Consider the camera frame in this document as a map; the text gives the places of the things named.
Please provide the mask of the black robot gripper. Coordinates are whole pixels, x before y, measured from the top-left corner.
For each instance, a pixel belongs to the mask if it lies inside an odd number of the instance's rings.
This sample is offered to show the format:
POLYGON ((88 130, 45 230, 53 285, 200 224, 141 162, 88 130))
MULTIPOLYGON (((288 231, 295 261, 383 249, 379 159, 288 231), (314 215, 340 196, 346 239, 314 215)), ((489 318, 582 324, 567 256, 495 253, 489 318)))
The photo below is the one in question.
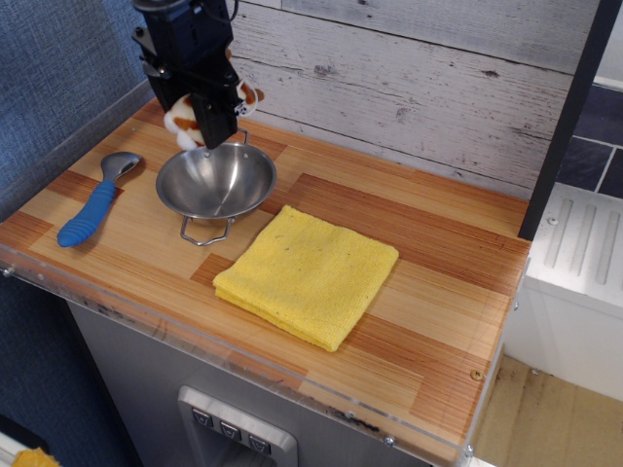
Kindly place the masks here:
POLYGON ((183 73, 210 81, 190 95, 198 142, 214 149, 238 131, 234 111, 239 77, 227 51, 238 1, 134 1, 145 25, 132 39, 142 51, 144 73, 165 112, 190 92, 183 73))

